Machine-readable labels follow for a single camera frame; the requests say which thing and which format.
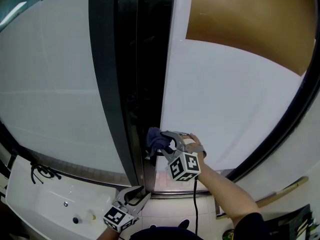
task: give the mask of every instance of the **hand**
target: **hand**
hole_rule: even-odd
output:
[[[198,137],[192,133],[190,133],[190,135],[181,135],[182,139],[193,139],[195,141],[195,143],[190,143],[188,145],[186,145],[187,147],[197,147],[197,146],[201,146],[201,142],[198,139]],[[200,168],[203,167],[203,165],[205,164],[205,158],[204,158],[204,153],[203,152],[198,152],[198,160],[200,163]]]

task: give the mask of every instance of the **black cable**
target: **black cable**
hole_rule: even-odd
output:
[[[193,203],[195,208],[195,234],[198,235],[198,207],[196,202],[196,192],[197,192],[197,182],[198,176],[194,178],[194,187],[193,187]]]

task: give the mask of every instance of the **white sink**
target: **white sink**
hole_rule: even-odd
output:
[[[6,202],[36,232],[49,240],[96,240],[107,228],[102,217],[118,194],[115,188],[63,175],[60,180],[49,179],[37,170],[34,173],[43,184],[36,177],[36,184],[33,184],[30,162],[17,156],[6,190]],[[84,218],[90,213],[96,219],[86,222]],[[75,224],[74,217],[84,219],[83,223]]]

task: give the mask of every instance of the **blue cloth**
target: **blue cloth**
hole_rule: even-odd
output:
[[[150,127],[146,135],[146,146],[151,149],[152,157],[157,150],[164,150],[170,146],[171,140],[161,135],[161,131],[157,127]]]

